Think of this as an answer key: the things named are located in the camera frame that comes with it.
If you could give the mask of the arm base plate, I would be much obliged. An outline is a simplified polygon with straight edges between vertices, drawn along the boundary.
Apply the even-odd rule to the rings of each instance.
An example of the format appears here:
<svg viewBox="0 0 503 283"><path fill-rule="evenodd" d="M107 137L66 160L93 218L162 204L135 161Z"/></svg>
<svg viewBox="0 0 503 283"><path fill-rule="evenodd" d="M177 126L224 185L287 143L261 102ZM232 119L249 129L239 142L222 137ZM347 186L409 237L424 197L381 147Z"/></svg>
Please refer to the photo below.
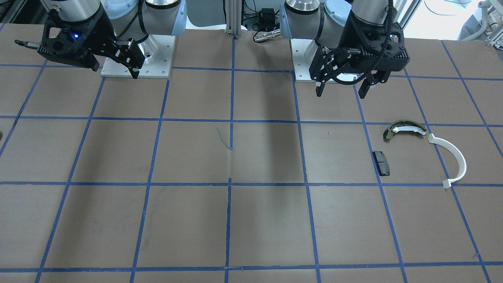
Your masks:
<svg viewBox="0 0 503 283"><path fill-rule="evenodd" d="M168 79L171 62L174 55L176 36L150 35L140 43L140 49L145 55L143 67L138 78ZM126 67L106 59L101 71L102 77L131 78Z"/></svg>
<svg viewBox="0 0 503 283"><path fill-rule="evenodd" d="M315 82L311 79L309 72L314 54L318 48L315 41L310 39L291 39L290 43L296 82Z"/></svg>

